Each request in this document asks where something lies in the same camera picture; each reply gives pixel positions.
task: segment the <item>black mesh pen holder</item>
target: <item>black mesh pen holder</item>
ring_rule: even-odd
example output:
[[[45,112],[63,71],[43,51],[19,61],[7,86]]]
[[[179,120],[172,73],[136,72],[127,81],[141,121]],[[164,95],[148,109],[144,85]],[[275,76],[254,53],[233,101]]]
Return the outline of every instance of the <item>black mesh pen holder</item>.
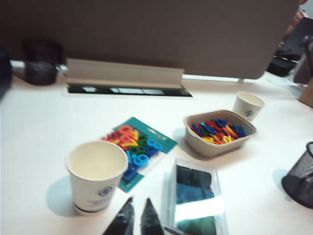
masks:
[[[313,209],[313,142],[282,179],[282,186],[294,201]]]

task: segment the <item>clear plastic box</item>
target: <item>clear plastic box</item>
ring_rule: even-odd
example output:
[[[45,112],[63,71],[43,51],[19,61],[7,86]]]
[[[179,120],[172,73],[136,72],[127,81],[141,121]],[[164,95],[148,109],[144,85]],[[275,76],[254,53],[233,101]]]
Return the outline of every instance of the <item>clear plastic box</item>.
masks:
[[[224,118],[232,124],[241,125],[246,133],[245,137],[241,137],[234,141],[224,144],[213,144],[203,140],[189,127],[192,123],[199,123],[200,121],[206,121],[210,119]],[[183,119],[186,126],[185,129],[185,140],[197,153],[204,157],[214,157],[222,153],[234,150],[243,145],[248,139],[256,135],[256,128],[246,119],[240,115],[229,111],[229,110],[218,110],[209,113],[197,114],[187,116]]]
[[[227,235],[225,206],[214,166],[176,159],[168,224],[189,235]]]

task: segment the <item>white paper cup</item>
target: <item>white paper cup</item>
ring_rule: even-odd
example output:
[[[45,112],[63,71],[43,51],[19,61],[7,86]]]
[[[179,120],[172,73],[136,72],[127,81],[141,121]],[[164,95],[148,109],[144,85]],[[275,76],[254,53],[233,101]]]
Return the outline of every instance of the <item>white paper cup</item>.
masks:
[[[128,158],[116,144],[91,141],[68,155],[66,167],[76,210],[82,215],[96,215],[109,206]]]
[[[252,121],[265,103],[259,97],[248,92],[238,92],[233,111],[245,119]]]

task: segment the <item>table surface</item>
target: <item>table surface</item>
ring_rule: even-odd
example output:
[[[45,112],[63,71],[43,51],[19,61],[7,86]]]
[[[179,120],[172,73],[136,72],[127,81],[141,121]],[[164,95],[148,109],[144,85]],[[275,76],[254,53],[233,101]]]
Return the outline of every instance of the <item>table surface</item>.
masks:
[[[217,168],[230,235],[311,235],[313,210],[294,202],[280,183],[313,140],[313,109],[297,100],[301,88],[267,72],[241,82],[196,76],[183,79],[183,85],[193,98],[68,95],[63,76],[45,87],[14,77],[1,102],[1,234],[100,235],[132,196],[138,235],[145,200],[162,212],[164,182],[180,158]],[[257,136],[240,149],[202,158],[185,143],[182,119],[231,110],[237,91],[254,93],[266,103],[252,122]],[[129,193],[118,189],[102,214],[78,216],[65,157],[130,117],[178,144]]]

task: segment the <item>black object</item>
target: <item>black object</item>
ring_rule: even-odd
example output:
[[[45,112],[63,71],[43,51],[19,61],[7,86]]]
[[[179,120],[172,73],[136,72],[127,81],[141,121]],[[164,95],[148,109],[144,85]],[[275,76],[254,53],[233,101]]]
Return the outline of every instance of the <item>black object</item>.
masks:
[[[156,87],[132,87],[132,86],[110,86],[99,84],[68,83],[68,93],[77,94],[131,94],[150,96],[183,96],[192,97],[184,88],[156,88]]]
[[[282,47],[277,50],[276,55],[289,60],[300,60],[305,52],[301,43],[307,35],[313,35],[313,19],[304,17],[296,25]]]
[[[10,57],[5,49],[0,48],[0,100],[10,88],[12,82],[12,67]]]
[[[134,204],[129,198],[103,235],[133,235]]]
[[[313,209],[313,142],[282,179],[285,192],[297,203]]]
[[[208,172],[176,165],[176,204],[214,198],[214,193],[210,188],[211,181],[212,175]],[[187,217],[176,222],[177,228],[186,234],[216,235],[214,216],[208,215],[194,219]]]
[[[50,85],[56,81],[63,53],[59,44],[46,39],[25,39],[22,53],[27,83]]]
[[[289,72],[296,65],[294,61],[299,61],[305,52],[301,44],[306,35],[313,35],[313,19],[304,17],[296,25],[285,43],[275,52],[267,71],[280,77],[289,75]]]
[[[273,57],[267,71],[280,77],[289,75],[290,70],[295,67],[296,63],[287,59]]]
[[[141,235],[164,235],[157,212],[149,198],[141,216]]]

